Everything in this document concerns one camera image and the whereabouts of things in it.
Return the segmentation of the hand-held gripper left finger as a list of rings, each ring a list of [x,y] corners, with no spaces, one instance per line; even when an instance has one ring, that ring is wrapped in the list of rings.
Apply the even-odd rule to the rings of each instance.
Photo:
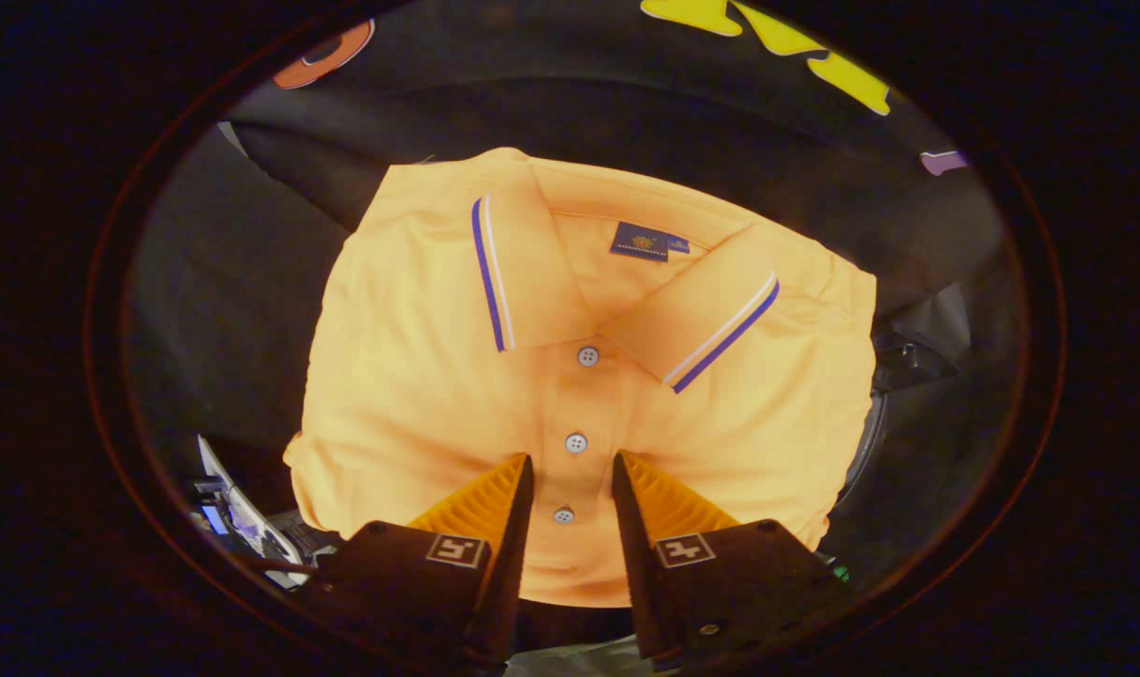
[[[518,454],[406,527],[365,524],[295,603],[394,671],[502,672],[532,501],[532,463]]]

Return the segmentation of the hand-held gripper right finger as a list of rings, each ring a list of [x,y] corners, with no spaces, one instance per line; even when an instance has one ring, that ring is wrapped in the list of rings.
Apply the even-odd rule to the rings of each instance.
[[[755,672],[832,625],[848,584],[777,523],[736,517],[643,460],[612,495],[640,654],[657,672]]]

